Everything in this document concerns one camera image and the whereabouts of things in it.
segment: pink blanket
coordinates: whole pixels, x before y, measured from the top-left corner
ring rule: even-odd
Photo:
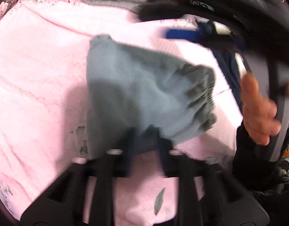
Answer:
[[[210,50],[183,40],[159,38],[176,21],[133,23],[130,12],[89,6],[79,0],[20,0],[0,21],[0,198],[15,218],[80,155],[75,130],[83,126],[89,40],[114,40],[168,52],[212,67],[217,123],[203,136],[179,145],[191,157],[214,156],[229,168],[242,117]],[[155,152],[135,158],[131,178],[115,186],[115,223],[152,225],[175,215],[177,187],[163,178]],[[157,216],[154,202],[165,188]]]

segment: black clamp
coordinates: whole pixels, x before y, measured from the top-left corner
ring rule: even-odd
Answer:
[[[177,215],[156,226],[266,226],[269,217],[239,182],[213,161],[198,161],[173,149],[159,130],[150,127],[166,177],[178,177]],[[129,175],[138,136],[130,130],[117,147],[97,160],[72,164],[23,213],[22,226],[86,226],[84,199],[89,176],[97,177],[89,226],[114,226],[113,178]],[[204,197],[197,197],[194,177],[204,181]]]

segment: dark blue fabric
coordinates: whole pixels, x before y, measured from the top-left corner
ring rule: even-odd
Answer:
[[[207,23],[198,23],[204,31],[204,34],[217,34],[216,27],[213,22],[210,20]],[[228,85],[231,88],[232,94],[238,104],[238,107],[242,113],[242,100],[240,96],[241,86],[240,86],[240,72],[237,61],[235,59],[235,54],[229,52],[228,50],[214,50],[211,49],[213,55],[218,61],[218,65],[223,72]]]

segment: black handle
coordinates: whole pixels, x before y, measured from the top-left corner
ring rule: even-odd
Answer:
[[[281,131],[278,135],[270,137],[267,146],[257,145],[255,148],[257,157],[275,162],[280,158],[289,124],[289,96],[286,93],[289,65],[266,59],[253,51],[245,52],[242,56],[246,70],[257,78],[261,94],[265,98],[272,99],[278,108],[275,119],[281,122]]]

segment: hand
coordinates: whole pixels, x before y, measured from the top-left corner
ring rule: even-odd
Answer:
[[[257,144],[267,145],[270,136],[277,135],[281,129],[281,123],[274,119],[277,112],[275,102],[260,94],[258,81],[251,73],[241,80],[241,99],[244,126],[249,136]]]

